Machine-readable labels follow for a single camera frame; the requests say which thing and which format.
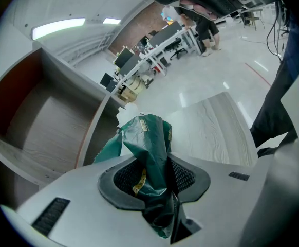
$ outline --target wooden shelf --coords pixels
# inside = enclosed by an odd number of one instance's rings
[[[34,50],[0,80],[0,160],[43,187],[92,163],[114,136],[122,105],[64,61]]]
[[[108,100],[109,100],[109,96],[106,96],[104,98],[104,100],[102,101],[102,103],[99,105],[98,109],[96,110],[96,113],[95,113],[94,117],[92,118],[92,121],[89,124],[87,132],[84,135],[83,142],[82,142],[82,144],[80,146],[80,149],[79,149],[79,154],[78,154],[78,158],[77,158],[77,161],[76,161],[76,164],[75,164],[75,168],[82,167],[83,164],[84,164],[84,160],[85,160],[85,157],[86,157],[87,150],[89,148],[91,137],[92,137],[92,135],[95,131],[95,128],[98,124],[98,121],[99,121],[99,119],[100,119],[100,117],[101,117],[101,115],[104,111],[104,108],[105,108]]]

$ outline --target machine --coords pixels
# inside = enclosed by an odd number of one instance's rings
[[[244,6],[275,0],[188,1],[206,8],[210,14],[203,15],[211,19],[212,14],[224,17]],[[299,77],[282,103],[299,136]],[[266,246],[297,240],[299,139],[261,157],[253,167],[173,153],[168,158],[178,200],[173,233],[167,239],[154,232],[142,216],[144,202],[128,191],[141,179],[141,167],[132,156],[70,171],[16,212],[2,209],[34,246]]]

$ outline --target dark blue fabric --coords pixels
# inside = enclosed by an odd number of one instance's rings
[[[295,17],[290,14],[290,33],[284,53],[288,71],[293,80],[299,75],[299,25]]]

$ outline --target wooden panel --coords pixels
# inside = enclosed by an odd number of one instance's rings
[[[11,119],[28,93],[42,78],[41,50],[27,56],[0,81],[0,134],[5,135]]]
[[[4,195],[2,204],[17,209],[39,191],[39,186],[13,172],[0,161],[0,185]]]
[[[116,117],[119,113],[119,108],[123,108],[124,106],[125,104],[121,99],[114,95],[110,95],[107,105],[105,106],[105,112],[113,117]]]
[[[78,158],[77,158],[77,161],[76,161],[76,164],[75,164],[75,168],[82,167],[83,164],[84,164],[84,160],[85,160],[85,157],[86,157],[87,150],[89,148],[91,137],[94,134],[95,128],[98,124],[98,121],[99,121],[99,119],[100,119],[100,117],[101,117],[101,115],[104,111],[104,108],[105,108],[108,100],[109,100],[109,96],[107,95],[104,98],[104,100],[102,101],[102,103],[100,104],[100,106],[98,107],[91,123],[89,124],[89,127],[86,131],[86,134],[84,135],[84,138],[82,140],[82,144],[81,144],[80,149],[79,149],[79,154],[78,154]]]
[[[83,163],[84,166],[91,165],[94,162],[95,157],[103,149],[107,141],[115,136],[118,124],[119,121],[116,118],[116,114],[103,112],[91,137]]]
[[[90,97],[98,103],[104,99],[107,91],[87,76],[77,72],[67,62],[51,56],[45,50],[42,51],[42,61],[44,74],[55,84],[60,84],[67,91],[77,88],[77,92],[83,92],[87,98]]]
[[[26,180],[46,186],[61,176],[46,166],[37,163],[28,153],[0,138],[0,161]]]
[[[172,151],[220,163],[252,166],[258,159],[249,128],[228,93],[168,115]]]
[[[96,109],[45,79],[24,100],[6,137],[39,164],[62,174],[74,169]]]

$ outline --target brick wall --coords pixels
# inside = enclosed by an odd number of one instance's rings
[[[162,9],[163,5],[151,3],[121,30],[108,49],[116,54],[122,50],[123,46],[132,48],[152,30],[160,31],[166,25],[166,22],[162,20]]]

